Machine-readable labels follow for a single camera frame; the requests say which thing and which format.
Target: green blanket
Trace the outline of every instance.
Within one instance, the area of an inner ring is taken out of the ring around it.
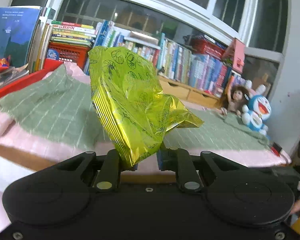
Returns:
[[[268,139],[262,134],[251,131],[235,114],[221,117],[214,111],[191,109],[204,121],[199,128],[180,128],[172,130],[164,137],[167,148],[202,150],[264,150]]]
[[[0,111],[31,134],[82,150],[94,149],[102,131],[90,85],[68,76],[64,65],[47,79],[1,98]]]

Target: pink sheet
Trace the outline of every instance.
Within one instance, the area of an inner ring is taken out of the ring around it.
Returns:
[[[67,74],[73,76],[75,79],[90,83],[90,77],[86,76],[82,70],[74,63],[65,62]],[[195,108],[204,110],[202,106],[183,102],[189,108]],[[15,121],[6,113],[0,112],[0,144],[13,147],[25,152],[29,152],[46,158],[52,161],[61,162],[68,158],[71,158],[83,150],[76,147],[71,147],[64,143],[55,143],[44,138],[32,135],[24,131]],[[105,155],[109,150],[113,149],[114,146],[111,142],[96,143],[95,150],[97,155]],[[202,150],[209,149],[187,149],[190,154],[200,155]],[[282,152],[281,157],[275,156],[272,152],[264,151],[230,151],[230,150],[218,150],[214,151],[225,158],[233,160],[237,163],[245,165],[247,167],[270,167],[280,164],[291,163],[290,157]],[[137,173],[142,174],[154,174],[160,173],[157,164],[156,155],[152,155],[146,160],[142,161],[138,165]],[[125,173],[134,174],[133,171],[125,171]]]

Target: doraemon plush toy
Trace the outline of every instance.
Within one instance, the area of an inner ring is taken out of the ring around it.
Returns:
[[[267,134],[268,127],[263,124],[271,115],[269,101],[262,95],[253,96],[248,105],[242,107],[242,122],[253,131],[258,131],[263,135]]]

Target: yellow snack bag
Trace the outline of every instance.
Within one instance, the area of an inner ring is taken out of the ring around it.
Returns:
[[[166,132],[203,121],[165,95],[151,62],[124,47],[89,52],[91,100],[126,169],[159,150]]]

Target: wooden shelf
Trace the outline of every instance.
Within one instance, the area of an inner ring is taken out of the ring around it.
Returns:
[[[208,108],[217,106],[219,98],[208,94],[202,90],[190,87],[181,82],[177,82],[163,76],[158,76],[163,93],[174,95],[175,97],[191,103],[199,104]]]
[[[186,84],[183,84],[183,83],[178,82],[178,81],[171,80],[171,79],[169,79],[169,78],[165,78],[165,77],[163,77],[163,76],[158,76],[158,77],[159,77],[159,79],[162,80],[162,81],[165,81],[165,82],[174,84],[174,85],[176,85],[176,86],[183,87],[183,88],[186,88],[186,89],[195,91],[195,92],[197,92],[197,93],[199,93],[199,94],[203,94],[204,96],[207,96],[207,97],[210,97],[210,98],[219,100],[219,98],[217,98],[216,96],[211,95],[211,94],[208,94],[208,93],[206,93],[206,92],[204,92],[204,91],[202,91],[202,90],[200,90],[200,89],[190,87],[190,86],[188,86],[188,85],[186,85]]]

